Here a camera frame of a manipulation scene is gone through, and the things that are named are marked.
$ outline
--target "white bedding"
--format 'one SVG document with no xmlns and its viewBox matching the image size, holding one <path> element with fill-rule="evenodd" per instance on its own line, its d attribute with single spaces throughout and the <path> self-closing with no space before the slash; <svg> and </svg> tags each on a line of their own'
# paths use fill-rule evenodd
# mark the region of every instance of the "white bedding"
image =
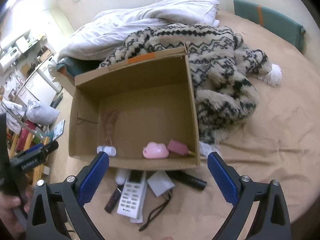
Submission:
<svg viewBox="0 0 320 240">
<path fill-rule="evenodd" d="M 104 60 L 114 48 L 122 45 L 129 34 L 148 26 L 162 28 L 172 23 L 213 25 L 219 3 L 217 0 L 163 0 L 140 8 L 102 11 L 71 35 L 65 47 L 50 61 L 50 73 L 57 76 L 55 66 L 66 56 Z"/>
</svg>

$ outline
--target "bed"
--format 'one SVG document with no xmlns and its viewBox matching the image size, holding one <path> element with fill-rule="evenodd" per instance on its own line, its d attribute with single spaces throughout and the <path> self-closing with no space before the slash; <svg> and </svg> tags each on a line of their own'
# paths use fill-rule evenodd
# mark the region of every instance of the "bed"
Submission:
<svg viewBox="0 0 320 240">
<path fill-rule="evenodd" d="M 319 73 L 293 45 L 261 26 L 221 10 L 216 18 L 221 26 L 227 25 L 240 33 L 251 48 L 266 52 L 270 61 L 279 65 L 283 72 L 282 85 L 276 88 L 250 79 L 260 95 L 259 106 L 240 130 L 220 144 L 221 156 L 240 175 L 248 175 L 254 181 L 280 181 L 291 223 L 295 225 L 292 239 L 302 239 L 317 224 L 320 212 L 316 202 L 320 191 Z M 56 162 L 66 162 L 68 168 L 65 174 L 52 174 L 52 182 L 76 174 L 89 160 L 68 157 L 68 160 Z M 198 169 L 187 172 L 208 181 L 206 189 L 197 192 L 176 182 L 172 201 L 143 232 L 139 232 L 139 225 L 130 223 L 127 217 L 116 211 L 108 214 L 103 209 L 116 188 L 114 169 L 107 171 L 93 200 L 85 208 L 106 239 L 160 240 L 165 236 L 175 240 L 212 239 L 232 206 L 225 202 L 206 161 Z M 156 198 L 148 189 L 144 220 L 163 201 L 164 198 Z M 239 239 L 245 239 L 256 208 L 257 204 Z"/>
</svg>

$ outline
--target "green bed guard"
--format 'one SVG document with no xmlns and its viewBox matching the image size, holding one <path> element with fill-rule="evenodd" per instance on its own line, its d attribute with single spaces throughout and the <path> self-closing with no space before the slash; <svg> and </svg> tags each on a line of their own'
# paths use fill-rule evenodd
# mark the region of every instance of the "green bed guard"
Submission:
<svg viewBox="0 0 320 240">
<path fill-rule="evenodd" d="M 305 28 L 287 16 L 255 3 L 234 0 L 235 15 L 261 25 L 291 43 L 300 52 L 304 44 Z"/>
</svg>

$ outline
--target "human hand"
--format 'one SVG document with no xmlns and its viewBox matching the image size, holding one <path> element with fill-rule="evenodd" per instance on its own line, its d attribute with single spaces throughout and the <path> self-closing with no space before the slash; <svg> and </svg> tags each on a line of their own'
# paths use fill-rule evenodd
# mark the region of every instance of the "human hand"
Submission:
<svg viewBox="0 0 320 240">
<path fill-rule="evenodd" d="M 30 209 L 33 191 L 33 187 L 28 185 L 26 188 L 28 202 L 24 206 L 26 213 L 28 213 Z M 13 213 L 13 208 L 20 206 L 20 204 L 21 200 L 19 197 L 5 195 L 3 192 L 0 192 L 0 219 L 15 239 L 17 239 L 19 235 L 24 232 L 22 225 L 20 225 L 16 215 Z"/>
</svg>

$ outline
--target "pink pig toy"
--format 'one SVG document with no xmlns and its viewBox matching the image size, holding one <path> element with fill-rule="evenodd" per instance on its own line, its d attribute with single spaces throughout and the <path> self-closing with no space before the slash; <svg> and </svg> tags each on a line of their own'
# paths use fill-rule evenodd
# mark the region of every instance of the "pink pig toy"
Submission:
<svg viewBox="0 0 320 240">
<path fill-rule="evenodd" d="M 150 142 L 143 148 L 143 156 L 147 159 L 163 159 L 169 156 L 169 151 L 163 143 Z"/>
</svg>

